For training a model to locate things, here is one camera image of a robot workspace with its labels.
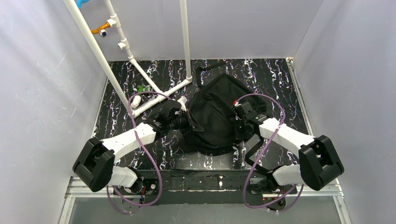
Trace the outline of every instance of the gray wall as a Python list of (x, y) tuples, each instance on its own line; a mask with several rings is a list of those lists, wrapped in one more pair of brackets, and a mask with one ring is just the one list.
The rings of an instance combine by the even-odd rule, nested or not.
[(395, 223), (396, 2), (325, 0), (295, 56), (316, 135), (345, 166), (353, 223)]
[[(323, 0), (187, 0), (192, 59), (293, 56)], [(124, 33), (139, 60), (184, 59), (179, 0), (115, 0)], [(103, 1), (81, 9), (88, 25), (102, 25)], [(109, 61), (125, 61), (117, 32), (97, 40)]]
[(0, 223), (53, 224), (106, 76), (63, 1), (0, 15)]

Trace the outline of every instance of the cable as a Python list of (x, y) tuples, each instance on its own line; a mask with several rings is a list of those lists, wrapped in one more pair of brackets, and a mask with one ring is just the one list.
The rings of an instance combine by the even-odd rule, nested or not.
[[(145, 94), (145, 93), (154, 93), (154, 94), (158, 94), (158, 95), (161, 95), (161, 96), (163, 96), (163, 97), (166, 97), (166, 98), (169, 99), (169, 100), (172, 100), (170, 97), (166, 96), (165, 94), (159, 93), (159, 92), (154, 92), (154, 91), (138, 92), (138, 93), (135, 93), (134, 95), (132, 95), (132, 96), (129, 98), (129, 100), (128, 100), (128, 107), (127, 107), (127, 110), (128, 110), (129, 116), (130, 116), (131, 119), (132, 119), (132, 124), (133, 124), (134, 128), (136, 128), (136, 123), (135, 123), (134, 117), (133, 117), (133, 115), (132, 115), (131, 101), (132, 101), (132, 99), (133, 99), (135, 96), (141, 95), (141, 94)], [(139, 135), (137, 134), (136, 131), (135, 131), (135, 136), (136, 136), (136, 140), (139, 142), (140, 146), (143, 148), (144, 152), (146, 153), (146, 155), (147, 155), (148, 158), (150, 159), (151, 163), (154, 165), (154, 169), (156, 170), (156, 173), (157, 173), (157, 175), (158, 175), (158, 180), (159, 180), (159, 190), (158, 190), (159, 192), (158, 192), (157, 198), (155, 198), (155, 200), (153, 200), (152, 202), (150, 202), (150, 203), (148, 203), (148, 204), (139, 204), (139, 203), (134, 203), (134, 202), (132, 202), (132, 201), (129, 201), (126, 197), (124, 197), (124, 196), (117, 190), (117, 188), (116, 188), (115, 186), (113, 186), (113, 190), (115, 191), (115, 193), (116, 193), (119, 197), (121, 197), (125, 202), (139, 207), (137, 210), (135, 210), (135, 211), (133, 211), (133, 212), (125, 213), (125, 212), (120, 211), (119, 209), (117, 209), (117, 208), (115, 207), (114, 203), (113, 203), (113, 202), (111, 201), (111, 199), (110, 199), (109, 190), (108, 190), (108, 187), (107, 187), (107, 195), (108, 195), (108, 199), (109, 199), (110, 203), (112, 204), (112, 206), (113, 206), (114, 209), (116, 209), (118, 212), (120, 212), (120, 213), (122, 213), (122, 214), (132, 214), (132, 213), (137, 212), (137, 211), (140, 209), (140, 207), (147, 207), (147, 206), (153, 205), (153, 204), (155, 204), (155, 203), (160, 199), (160, 197), (161, 197), (161, 195), (162, 195), (162, 189), (163, 189), (162, 177), (161, 177), (160, 170), (159, 170), (159, 168), (158, 168), (158, 166), (157, 166), (157, 164), (156, 164), (156, 161), (155, 161), (154, 158), (151, 156), (150, 152), (146, 149), (146, 147), (144, 146), (144, 144), (143, 144), (142, 141), (140, 140)]]
[[(286, 193), (284, 193), (282, 196), (280, 196), (279, 198), (277, 198), (277, 199), (275, 199), (275, 200), (273, 200), (273, 201), (271, 201), (271, 202), (269, 202), (269, 203), (267, 203), (267, 204), (263, 204), (263, 205), (250, 205), (250, 204), (248, 204), (248, 202), (246, 201), (246, 190), (247, 190), (247, 187), (248, 187), (248, 184), (249, 184), (249, 180), (250, 180), (250, 178), (251, 178), (251, 176), (252, 176), (252, 174), (253, 174), (253, 171), (255, 170), (255, 167), (257, 166), (257, 163), (258, 163), (259, 159), (262, 157), (262, 155), (264, 154), (264, 152), (267, 151), (267, 148), (268, 148), (269, 144), (272, 142), (272, 140), (274, 139), (275, 135), (278, 133), (278, 131), (279, 131), (281, 125), (284, 123), (284, 120), (285, 120), (285, 118), (286, 118), (286, 113), (285, 113), (285, 110), (283, 109), (283, 107), (282, 107), (276, 100), (274, 100), (272, 97), (267, 96), (267, 95), (264, 95), (264, 94), (260, 94), (260, 93), (250, 93), (250, 94), (246, 94), (246, 95), (240, 97), (239, 99), (237, 99), (236, 102), (239, 102), (241, 99), (243, 99), (243, 98), (245, 98), (245, 97), (248, 97), (248, 96), (262, 96), (262, 97), (266, 97), (266, 98), (270, 99), (272, 102), (274, 102), (274, 103), (279, 107), (279, 109), (281, 109), (281, 112), (282, 112), (282, 115), (283, 115), (283, 116), (281, 117), (281, 120), (279, 121), (278, 127), (275, 129), (274, 133), (272, 133), (271, 137), (270, 137), (270, 138), (268, 139), (268, 141), (267, 141), (267, 144), (266, 144), (266, 145), (264, 146), (264, 148), (261, 150), (259, 156), (257, 157), (257, 159), (255, 160), (255, 162), (253, 163), (252, 168), (250, 169), (249, 174), (248, 174), (247, 177), (246, 177), (245, 184), (243, 185), (243, 192), (242, 192), (243, 203), (244, 203), (248, 208), (251, 208), (251, 209), (260, 209), (260, 208), (264, 208), (264, 207), (270, 206), (270, 205), (272, 205), (272, 204), (274, 204), (274, 203), (280, 201), (282, 198), (284, 198), (286, 195), (288, 195), (292, 190), (294, 190), (294, 189), (296, 188), (296, 185), (293, 185), (293, 187), (291, 187), (288, 191), (286, 191)], [(298, 194), (297, 198), (293, 201), (293, 203), (292, 203), (290, 206), (288, 206), (286, 209), (281, 210), (280, 212), (286, 211), (286, 210), (289, 209), (291, 206), (293, 206), (293, 205), (297, 202), (297, 200), (299, 199), (299, 197), (300, 197), (302, 191), (303, 191), (303, 186), (301, 187), (300, 193)]]

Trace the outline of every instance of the purple cable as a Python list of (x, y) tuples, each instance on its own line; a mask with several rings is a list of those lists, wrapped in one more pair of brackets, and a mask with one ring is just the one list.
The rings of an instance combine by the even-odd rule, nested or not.
[[(264, 207), (270, 206), (270, 205), (272, 205), (272, 204), (274, 204), (274, 203), (280, 201), (282, 198), (284, 198), (286, 195), (288, 195), (292, 190), (294, 190), (294, 189), (296, 188), (296, 185), (293, 185), (293, 187), (291, 187), (288, 191), (286, 191), (282, 196), (280, 196), (279, 198), (277, 198), (277, 199), (275, 199), (274, 201), (271, 201), (271, 202), (269, 202), (269, 203), (267, 203), (267, 204), (263, 204), (263, 205), (250, 205), (250, 204), (248, 204), (248, 202), (246, 201), (246, 190), (247, 190), (247, 188), (248, 188), (249, 180), (250, 180), (250, 178), (252, 177), (252, 174), (253, 174), (253, 172), (254, 172), (254, 170), (255, 170), (255, 167), (257, 166), (257, 163), (258, 163), (259, 159), (262, 157), (262, 155), (264, 154), (264, 152), (267, 150), (269, 144), (270, 144), (270, 143), (272, 142), (272, 140), (274, 139), (275, 135), (278, 133), (279, 128), (280, 128), (281, 125), (284, 123), (284, 120), (285, 120), (285, 118), (286, 118), (286, 113), (285, 113), (285, 110), (283, 109), (283, 107), (282, 107), (276, 100), (274, 100), (272, 97), (267, 96), (267, 95), (264, 95), (264, 94), (260, 94), (260, 93), (250, 93), (250, 94), (246, 94), (246, 95), (240, 97), (239, 99), (237, 99), (236, 102), (239, 102), (241, 99), (243, 99), (243, 98), (245, 98), (245, 97), (248, 97), (248, 96), (262, 96), (262, 97), (266, 97), (266, 98), (270, 99), (272, 102), (274, 102), (274, 103), (279, 107), (279, 109), (281, 109), (281, 112), (282, 112), (282, 114), (283, 114), (283, 116), (281, 117), (281, 120), (279, 121), (278, 128), (274, 131), (274, 133), (272, 133), (271, 137), (270, 137), (270, 138), (268, 139), (268, 141), (267, 141), (267, 144), (264, 146), (264, 148), (263, 148), (262, 151), (260, 152), (259, 156), (258, 156), (257, 159), (255, 160), (255, 162), (254, 162), (252, 168), (251, 168), (250, 171), (249, 171), (249, 174), (247, 175), (247, 178), (246, 178), (246, 180), (245, 180), (245, 184), (243, 185), (243, 192), (242, 192), (243, 203), (244, 203), (248, 208), (251, 208), (251, 209), (260, 209), (260, 208), (264, 208)], [(290, 206), (288, 206), (286, 209), (281, 210), (280, 212), (286, 211), (286, 210), (289, 209), (291, 206), (293, 206), (293, 205), (296, 203), (297, 199), (300, 197), (302, 191), (303, 191), (303, 187), (301, 187), (301, 190), (300, 190), (300, 192), (299, 192), (297, 198), (293, 201), (293, 203), (292, 203)]]
[[(128, 100), (128, 108), (127, 108), (127, 110), (128, 110), (129, 116), (130, 116), (131, 119), (132, 119), (132, 124), (133, 124), (134, 128), (136, 128), (136, 123), (135, 123), (134, 117), (133, 117), (133, 115), (132, 115), (131, 101), (132, 101), (132, 99), (133, 99), (135, 96), (141, 95), (141, 94), (144, 94), (144, 93), (154, 93), (154, 94), (158, 94), (158, 95), (164, 96), (164, 97), (166, 97), (166, 98), (169, 99), (169, 100), (172, 100), (170, 97), (166, 96), (165, 94), (159, 93), (159, 92), (154, 92), (154, 91), (138, 92), (138, 93), (132, 95), (132, 96), (129, 98), (129, 100)], [(138, 203), (134, 203), (134, 202), (132, 202), (132, 201), (129, 201), (126, 197), (124, 197), (124, 196), (117, 190), (117, 188), (116, 188), (115, 186), (113, 186), (113, 189), (114, 189), (115, 193), (117, 193), (117, 195), (120, 196), (125, 202), (127, 202), (127, 203), (129, 203), (129, 204), (132, 204), (132, 205), (135, 205), (135, 206), (139, 206), (139, 207), (147, 207), (147, 206), (150, 206), (150, 205), (155, 204), (155, 203), (160, 199), (160, 197), (161, 197), (161, 195), (162, 195), (162, 189), (163, 189), (162, 177), (161, 177), (160, 170), (159, 170), (159, 168), (158, 168), (158, 166), (157, 166), (157, 164), (156, 164), (156, 161), (155, 161), (154, 158), (151, 156), (150, 152), (146, 149), (146, 147), (144, 146), (144, 144), (143, 144), (142, 141), (140, 140), (140, 138), (139, 138), (139, 136), (138, 136), (138, 134), (137, 134), (136, 131), (135, 131), (135, 136), (136, 136), (136, 139), (137, 139), (137, 141), (139, 142), (140, 146), (143, 148), (144, 152), (146, 153), (146, 155), (147, 155), (148, 158), (150, 159), (151, 163), (154, 165), (154, 169), (156, 170), (156, 173), (157, 173), (157, 175), (158, 175), (158, 180), (159, 180), (159, 192), (158, 192), (157, 198), (155, 198), (155, 200), (153, 200), (152, 202), (150, 202), (150, 203), (148, 203), (148, 204), (138, 204)], [(113, 208), (115, 208), (118, 212), (120, 212), (120, 213), (122, 213), (122, 214), (131, 214), (130, 212), (125, 213), (125, 212), (123, 212), (123, 211), (117, 209), (117, 208), (115, 207), (114, 203), (111, 201), (110, 196), (108, 196), (108, 198), (109, 198), (109, 201), (110, 201), (110, 203), (112, 204)]]

